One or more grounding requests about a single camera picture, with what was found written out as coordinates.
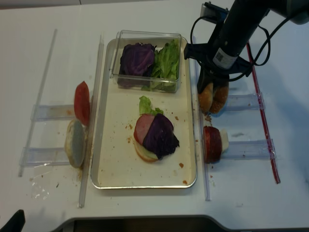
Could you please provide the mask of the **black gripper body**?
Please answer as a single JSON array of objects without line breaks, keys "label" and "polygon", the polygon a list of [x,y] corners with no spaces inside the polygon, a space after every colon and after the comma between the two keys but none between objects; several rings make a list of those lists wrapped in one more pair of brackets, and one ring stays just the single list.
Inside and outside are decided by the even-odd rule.
[{"label": "black gripper body", "polygon": [[244,60],[241,57],[236,57],[235,61],[230,68],[224,69],[217,66],[211,59],[210,55],[212,53],[211,43],[199,43],[196,44],[193,41],[194,28],[199,20],[205,19],[216,25],[212,36],[219,34],[221,27],[223,26],[223,21],[217,19],[215,16],[201,16],[194,23],[190,31],[190,43],[188,43],[184,49],[184,58],[194,59],[200,65],[201,70],[204,73],[212,77],[223,77],[230,74],[240,73],[240,77],[249,76],[253,69],[253,64]]}]

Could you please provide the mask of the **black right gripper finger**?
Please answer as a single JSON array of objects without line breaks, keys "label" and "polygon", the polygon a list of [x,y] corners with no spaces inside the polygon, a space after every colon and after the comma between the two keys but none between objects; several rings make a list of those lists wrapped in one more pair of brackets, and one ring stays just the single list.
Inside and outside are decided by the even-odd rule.
[{"label": "black right gripper finger", "polygon": [[222,87],[229,88],[229,75],[214,74],[213,90],[217,90]]}]

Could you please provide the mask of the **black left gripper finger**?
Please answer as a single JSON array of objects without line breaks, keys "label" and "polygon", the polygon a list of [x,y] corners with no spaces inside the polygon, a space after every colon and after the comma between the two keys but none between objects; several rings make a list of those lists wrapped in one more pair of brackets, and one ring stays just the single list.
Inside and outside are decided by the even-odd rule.
[{"label": "black left gripper finger", "polygon": [[208,70],[206,68],[200,69],[200,74],[197,82],[197,92],[202,93],[205,87],[212,83],[214,80],[214,73],[212,70]]}]

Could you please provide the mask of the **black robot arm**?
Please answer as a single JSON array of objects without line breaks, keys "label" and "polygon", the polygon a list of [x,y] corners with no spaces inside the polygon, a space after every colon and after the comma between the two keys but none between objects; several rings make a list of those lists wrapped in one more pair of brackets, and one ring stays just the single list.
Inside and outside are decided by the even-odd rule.
[{"label": "black robot arm", "polygon": [[224,86],[251,74],[257,58],[246,61],[240,54],[269,11],[285,18],[274,32],[287,21],[298,25],[309,21],[307,0],[236,0],[229,10],[206,2],[203,7],[199,20],[214,23],[215,29],[207,43],[191,42],[184,49],[184,58],[200,65],[198,93],[210,83]]}]

